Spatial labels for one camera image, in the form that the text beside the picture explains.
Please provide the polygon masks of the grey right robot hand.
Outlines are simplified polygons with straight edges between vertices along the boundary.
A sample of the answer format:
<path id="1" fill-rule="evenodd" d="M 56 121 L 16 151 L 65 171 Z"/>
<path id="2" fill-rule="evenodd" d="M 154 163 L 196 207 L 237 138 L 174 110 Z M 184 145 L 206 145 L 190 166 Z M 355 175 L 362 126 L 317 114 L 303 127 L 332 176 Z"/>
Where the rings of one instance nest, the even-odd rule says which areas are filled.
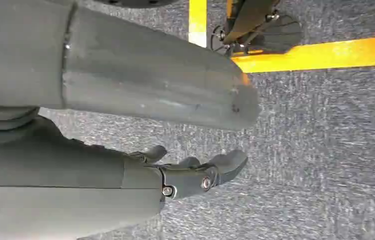
<path id="1" fill-rule="evenodd" d="M 242 130 L 258 95 L 231 60 L 73 0 L 0 0 L 0 240 L 72 240 L 233 180 L 241 150 L 159 164 L 62 135 L 39 109 Z"/>

